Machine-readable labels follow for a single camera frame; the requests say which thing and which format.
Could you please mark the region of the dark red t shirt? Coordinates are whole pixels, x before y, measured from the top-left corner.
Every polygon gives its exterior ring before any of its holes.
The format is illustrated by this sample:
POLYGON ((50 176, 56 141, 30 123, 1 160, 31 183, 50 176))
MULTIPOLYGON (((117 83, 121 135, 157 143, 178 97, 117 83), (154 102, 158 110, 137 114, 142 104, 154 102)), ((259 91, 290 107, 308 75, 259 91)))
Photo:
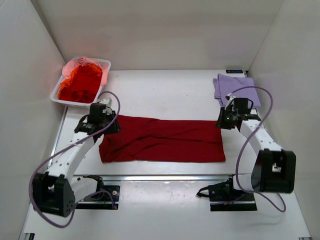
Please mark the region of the dark red t shirt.
POLYGON ((212 120, 163 120, 120 115, 121 131, 104 136, 103 163, 151 161, 223 163, 221 130, 212 120))

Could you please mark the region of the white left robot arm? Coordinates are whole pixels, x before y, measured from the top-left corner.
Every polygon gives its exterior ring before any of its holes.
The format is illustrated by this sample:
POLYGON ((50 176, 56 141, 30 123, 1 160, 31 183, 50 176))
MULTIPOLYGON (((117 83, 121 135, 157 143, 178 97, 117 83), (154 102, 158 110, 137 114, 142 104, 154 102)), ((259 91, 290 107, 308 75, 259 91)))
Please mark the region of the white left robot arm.
POLYGON ((74 174, 87 152, 97 140, 118 133, 121 128, 117 114, 111 108, 112 101, 105 98, 90 105, 89 113, 83 116, 67 150, 58 154, 44 173, 36 173, 31 184, 33 206, 40 212, 68 217, 76 203, 91 196, 99 199, 104 195, 103 179, 98 175, 75 177, 74 174))

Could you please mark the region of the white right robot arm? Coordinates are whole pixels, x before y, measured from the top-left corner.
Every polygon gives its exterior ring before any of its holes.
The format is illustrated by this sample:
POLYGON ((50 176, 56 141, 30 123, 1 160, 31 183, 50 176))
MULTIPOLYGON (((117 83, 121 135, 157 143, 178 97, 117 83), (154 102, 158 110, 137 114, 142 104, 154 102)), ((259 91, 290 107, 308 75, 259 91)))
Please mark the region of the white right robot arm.
POLYGON ((236 200, 242 192, 285 193, 294 190, 296 155, 278 145, 265 128, 257 114, 251 113, 253 101, 248 98, 227 96, 227 104, 220 108, 216 127, 225 130, 237 129, 245 138, 236 162, 232 183, 224 187, 224 195, 236 200), (240 159, 246 145, 256 154, 251 174, 240 174, 240 159))

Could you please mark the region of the folded lilac t shirt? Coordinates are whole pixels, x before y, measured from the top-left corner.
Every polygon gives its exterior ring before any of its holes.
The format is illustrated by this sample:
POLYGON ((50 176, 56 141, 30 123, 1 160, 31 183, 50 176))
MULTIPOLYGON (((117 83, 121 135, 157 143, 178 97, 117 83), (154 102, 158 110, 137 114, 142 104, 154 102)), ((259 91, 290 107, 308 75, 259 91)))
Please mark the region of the folded lilac t shirt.
MULTIPOLYGON (((213 79, 214 98, 218 101, 220 107, 225 107, 227 104, 226 96, 235 90, 243 87, 254 86, 254 80, 250 77, 232 77, 223 74, 218 74, 213 79)), ((232 94, 237 98, 248 98, 253 101, 253 107, 261 107, 261 103, 255 88, 246 88, 232 94)))

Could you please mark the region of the orange red t shirt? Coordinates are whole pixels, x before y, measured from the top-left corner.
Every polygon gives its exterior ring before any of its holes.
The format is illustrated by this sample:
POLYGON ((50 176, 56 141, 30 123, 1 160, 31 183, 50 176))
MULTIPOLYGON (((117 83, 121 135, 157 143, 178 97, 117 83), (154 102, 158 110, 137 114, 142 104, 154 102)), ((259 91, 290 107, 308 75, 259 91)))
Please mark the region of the orange red t shirt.
POLYGON ((62 80, 58 99, 77 103, 92 103, 100 88, 102 71, 95 65, 79 66, 67 80, 62 80))

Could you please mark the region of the blue label sticker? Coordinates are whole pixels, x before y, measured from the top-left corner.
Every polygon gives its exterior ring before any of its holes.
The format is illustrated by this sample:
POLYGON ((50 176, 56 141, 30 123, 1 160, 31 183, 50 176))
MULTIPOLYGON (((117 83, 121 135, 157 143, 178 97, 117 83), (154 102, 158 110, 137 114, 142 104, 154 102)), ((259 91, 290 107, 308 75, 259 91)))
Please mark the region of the blue label sticker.
POLYGON ((243 70, 241 69, 226 69, 227 74, 243 74, 243 70))

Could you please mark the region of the white plastic laundry basket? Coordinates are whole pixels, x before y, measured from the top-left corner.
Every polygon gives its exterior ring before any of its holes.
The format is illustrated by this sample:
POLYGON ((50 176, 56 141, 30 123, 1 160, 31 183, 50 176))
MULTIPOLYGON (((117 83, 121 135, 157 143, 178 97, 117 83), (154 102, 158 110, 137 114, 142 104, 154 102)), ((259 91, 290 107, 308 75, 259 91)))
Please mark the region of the white plastic laundry basket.
POLYGON ((62 75, 50 96, 66 106, 89 107, 98 100, 107 84, 111 62, 105 59, 74 57, 62 68, 62 75))

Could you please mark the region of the pink t shirt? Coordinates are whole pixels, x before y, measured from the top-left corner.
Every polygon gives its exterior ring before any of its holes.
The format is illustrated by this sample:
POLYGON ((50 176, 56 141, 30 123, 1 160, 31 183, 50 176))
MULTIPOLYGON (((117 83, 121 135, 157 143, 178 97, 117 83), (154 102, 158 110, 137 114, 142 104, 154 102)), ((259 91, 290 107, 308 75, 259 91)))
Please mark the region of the pink t shirt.
POLYGON ((108 81, 108 73, 111 68, 111 62, 105 59, 90 58, 90 57, 74 57, 62 68, 63 80, 71 78, 72 72, 79 66, 95 65, 102 71, 100 86, 104 86, 108 81))

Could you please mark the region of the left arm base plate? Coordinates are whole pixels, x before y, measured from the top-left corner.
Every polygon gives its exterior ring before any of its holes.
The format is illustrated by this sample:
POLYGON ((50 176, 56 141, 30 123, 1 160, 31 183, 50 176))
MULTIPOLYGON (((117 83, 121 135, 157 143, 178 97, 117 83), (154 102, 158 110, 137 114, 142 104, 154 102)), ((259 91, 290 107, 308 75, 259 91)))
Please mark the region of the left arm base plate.
POLYGON ((72 178, 71 188, 76 209, 118 210, 121 184, 98 175, 85 175, 72 178))

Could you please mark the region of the aluminium table edge rail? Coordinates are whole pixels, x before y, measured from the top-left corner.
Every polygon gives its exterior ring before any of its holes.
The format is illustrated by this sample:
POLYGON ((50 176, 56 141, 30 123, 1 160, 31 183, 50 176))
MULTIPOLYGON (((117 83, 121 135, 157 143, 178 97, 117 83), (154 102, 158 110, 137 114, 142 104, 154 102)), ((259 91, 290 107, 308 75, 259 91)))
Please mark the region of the aluminium table edge rail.
POLYGON ((103 175, 104 181, 225 181, 230 175, 211 174, 178 174, 178 175, 103 175))

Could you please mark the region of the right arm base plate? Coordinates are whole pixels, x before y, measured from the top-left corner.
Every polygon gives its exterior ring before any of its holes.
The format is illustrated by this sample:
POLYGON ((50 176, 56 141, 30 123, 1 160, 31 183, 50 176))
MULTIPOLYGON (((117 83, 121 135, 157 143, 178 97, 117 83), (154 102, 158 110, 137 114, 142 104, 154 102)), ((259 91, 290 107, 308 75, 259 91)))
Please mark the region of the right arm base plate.
POLYGON ((254 194, 235 189, 232 177, 202 187, 196 196, 209 199, 211 212, 253 212, 258 210, 254 194))

